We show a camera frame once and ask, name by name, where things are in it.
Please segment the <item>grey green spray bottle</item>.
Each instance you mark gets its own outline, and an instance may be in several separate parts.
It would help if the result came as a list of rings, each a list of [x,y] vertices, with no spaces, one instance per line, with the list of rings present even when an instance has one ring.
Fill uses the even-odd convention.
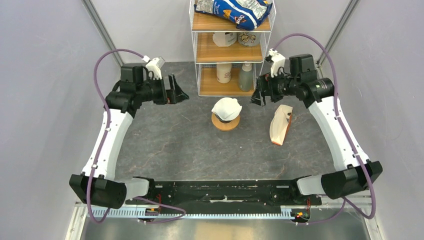
[[[250,62],[242,64],[238,76],[238,85],[243,92],[248,92],[253,87],[253,66]]]

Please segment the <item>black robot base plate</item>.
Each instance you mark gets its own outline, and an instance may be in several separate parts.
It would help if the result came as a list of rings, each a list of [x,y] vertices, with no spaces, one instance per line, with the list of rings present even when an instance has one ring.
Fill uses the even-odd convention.
[[[157,181],[145,198],[188,215],[278,214],[282,206],[322,205],[320,197],[300,195],[286,179]]]

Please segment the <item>white plastic jug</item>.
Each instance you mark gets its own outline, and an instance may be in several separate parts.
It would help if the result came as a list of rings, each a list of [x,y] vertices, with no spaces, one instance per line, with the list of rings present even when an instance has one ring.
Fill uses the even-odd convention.
[[[212,40],[218,47],[229,47],[237,41],[237,37],[236,32],[214,32]]]

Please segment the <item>blue chips bag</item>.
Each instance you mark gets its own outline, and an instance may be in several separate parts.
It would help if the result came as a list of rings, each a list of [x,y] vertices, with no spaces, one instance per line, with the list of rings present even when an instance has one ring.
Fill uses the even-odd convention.
[[[253,31],[269,16],[273,3],[268,0],[196,0],[196,13],[216,16],[235,24],[237,29]]]

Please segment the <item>white coffee filter stack holder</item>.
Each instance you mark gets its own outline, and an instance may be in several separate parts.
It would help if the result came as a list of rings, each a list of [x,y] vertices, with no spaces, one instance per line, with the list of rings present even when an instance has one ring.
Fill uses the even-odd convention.
[[[269,136],[272,143],[282,146],[292,122],[293,107],[281,104],[274,112]]]

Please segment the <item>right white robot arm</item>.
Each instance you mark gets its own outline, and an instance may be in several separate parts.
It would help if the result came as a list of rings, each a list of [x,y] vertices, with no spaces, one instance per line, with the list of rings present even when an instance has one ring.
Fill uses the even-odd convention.
[[[285,96],[302,101],[318,123],[330,149],[335,172],[304,176],[294,179],[288,191],[289,200],[300,205],[310,195],[326,195],[338,199],[370,190],[371,184],[383,172],[379,161],[370,161],[361,149],[345,116],[335,85],[329,78],[320,78],[310,54],[290,57],[288,74],[284,72],[286,58],[270,50],[265,60],[270,63],[269,73],[256,78],[256,89],[251,102],[264,106],[266,97],[276,103]]]

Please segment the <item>white wire wooden shelf rack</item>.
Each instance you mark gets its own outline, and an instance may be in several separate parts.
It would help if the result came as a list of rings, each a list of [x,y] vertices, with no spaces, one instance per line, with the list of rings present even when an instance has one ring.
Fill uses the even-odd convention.
[[[238,76],[245,63],[252,64],[252,75],[261,74],[264,59],[274,27],[277,10],[272,7],[263,24],[254,30],[259,33],[259,45],[242,46],[235,42],[228,47],[219,47],[213,42],[214,33],[239,33],[235,25],[222,18],[195,12],[195,0],[190,1],[189,19],[196,70],[197,93],[200,97],[247,97],[255,88],[243,91],[238,86]],[[217,64],[231,64],[231,80],[220,83],[217,80]]]

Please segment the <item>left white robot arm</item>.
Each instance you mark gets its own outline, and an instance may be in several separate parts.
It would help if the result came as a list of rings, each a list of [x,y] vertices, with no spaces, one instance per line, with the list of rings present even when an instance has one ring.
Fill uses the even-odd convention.
[[[165,80],[158,78],[149,65],[131,63],[121,67],[119,81],[105,97],[106,108],[94,149],[81,173],[69,179],[69,186],[81,202],[119,209],[134,197],[147,205],[156,200],[152,178],[136,176],[118,182],[116,166],[124,137],[143,103],[174,105],[190,98],[174,74],[168,75],[168,81],[166,88]]]

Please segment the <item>white small bottle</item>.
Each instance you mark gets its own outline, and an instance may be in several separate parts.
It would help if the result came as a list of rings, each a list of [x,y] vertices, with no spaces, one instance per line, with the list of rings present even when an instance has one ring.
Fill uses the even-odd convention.
[[[231,63],[217,63],[216,64],[216,79],[221,84],[227,84],[230,82],[232,74]]]

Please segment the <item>blue ribbed coffee dripper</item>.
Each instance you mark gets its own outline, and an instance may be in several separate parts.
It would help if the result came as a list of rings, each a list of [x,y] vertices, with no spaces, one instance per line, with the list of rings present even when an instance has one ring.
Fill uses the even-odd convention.
[[[221,122],[222,124],[225,124],[225,125],[229,125],[229,124],[238,124],[238,122],[240,121],[240,116],[238,115],[237,117],[235,117],[234,119],[231,119],[231,120],[224,120],[224,119],[221,119],[217,114],[213,114],[214,116],[215,116],[215,118],[219,121],[219,122]]]

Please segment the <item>round wooden dripper stand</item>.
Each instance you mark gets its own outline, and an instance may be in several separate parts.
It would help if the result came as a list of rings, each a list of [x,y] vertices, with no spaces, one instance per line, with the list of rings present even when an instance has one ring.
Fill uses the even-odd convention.
[[[235,119],[223,122],[221,121],[214,113],[211,115],[212,124],[220,131],[228,132],[234,130],[240,123],[240,115],[238,115]]]

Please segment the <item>white paper coffee filter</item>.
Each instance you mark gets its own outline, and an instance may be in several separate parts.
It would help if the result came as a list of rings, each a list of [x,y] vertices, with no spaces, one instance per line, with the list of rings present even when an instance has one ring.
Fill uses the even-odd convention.
[[[232,120],[240,115],[242,108],[236,98],[223,97],[215,103],[211,112],[223,120]]]

